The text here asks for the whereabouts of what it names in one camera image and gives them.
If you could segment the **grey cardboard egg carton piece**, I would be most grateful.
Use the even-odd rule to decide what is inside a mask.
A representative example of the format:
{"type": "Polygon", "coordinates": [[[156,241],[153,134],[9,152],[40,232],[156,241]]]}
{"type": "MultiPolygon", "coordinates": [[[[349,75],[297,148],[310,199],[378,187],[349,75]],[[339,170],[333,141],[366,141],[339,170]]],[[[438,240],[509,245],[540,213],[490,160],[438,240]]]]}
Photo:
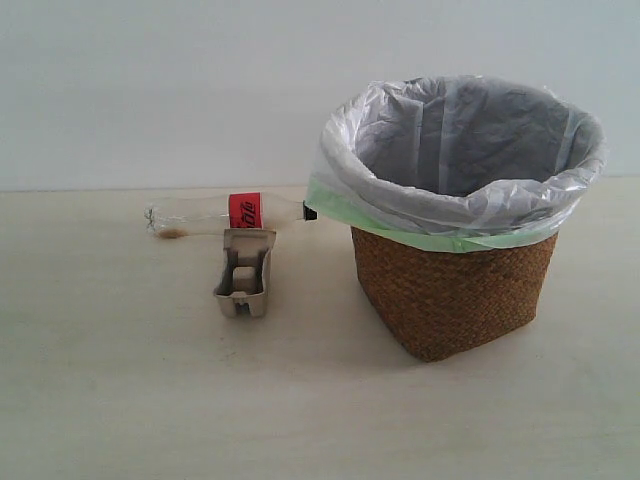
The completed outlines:
{"type": "Polygon", "coordinates": [[[224,231],[224,269],[214,296],[225,317],[266,314],[275,240],[276,232],[267,229],[224,231]]]}

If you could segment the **woven brown basket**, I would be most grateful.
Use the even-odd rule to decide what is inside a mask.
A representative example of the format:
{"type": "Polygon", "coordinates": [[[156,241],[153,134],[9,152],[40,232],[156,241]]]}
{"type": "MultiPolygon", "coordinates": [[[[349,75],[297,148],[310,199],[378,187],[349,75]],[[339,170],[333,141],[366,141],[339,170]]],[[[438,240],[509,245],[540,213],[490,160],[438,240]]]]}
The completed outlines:
{"type": "Polygon", "coordinates": [[[425,362],[479,347],[533,321],[557,240],[445,253],[357,228],[351,237],[364,294],[395,340],[425,362]]]}

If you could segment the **white green plastic bin liner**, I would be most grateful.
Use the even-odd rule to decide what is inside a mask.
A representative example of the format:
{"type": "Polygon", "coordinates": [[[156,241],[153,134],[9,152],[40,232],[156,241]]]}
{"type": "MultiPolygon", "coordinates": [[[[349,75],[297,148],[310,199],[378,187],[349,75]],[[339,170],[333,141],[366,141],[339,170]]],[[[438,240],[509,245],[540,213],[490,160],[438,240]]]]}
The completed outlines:
{"type": "Polygon", "coordinates": [[[533,245],[556,234],[608,159],[591,114],[484,76],[374,82],[326,122],[306,201],[424,251],[533,245]]]}

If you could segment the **clear cola bottle red label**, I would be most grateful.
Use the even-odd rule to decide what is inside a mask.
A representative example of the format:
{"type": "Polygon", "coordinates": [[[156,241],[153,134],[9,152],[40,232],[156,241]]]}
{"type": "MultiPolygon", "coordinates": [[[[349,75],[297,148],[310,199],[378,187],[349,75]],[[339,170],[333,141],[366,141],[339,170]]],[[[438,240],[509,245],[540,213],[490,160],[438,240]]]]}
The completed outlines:
{"type": "Polygon", "coordinates": [[[160,239],[219,235],[232,228],[278,231],[297,221],[318,218],[305,202],[266,192],[162,198],[152,201],[144,216],[148,231],[160,239]]]}

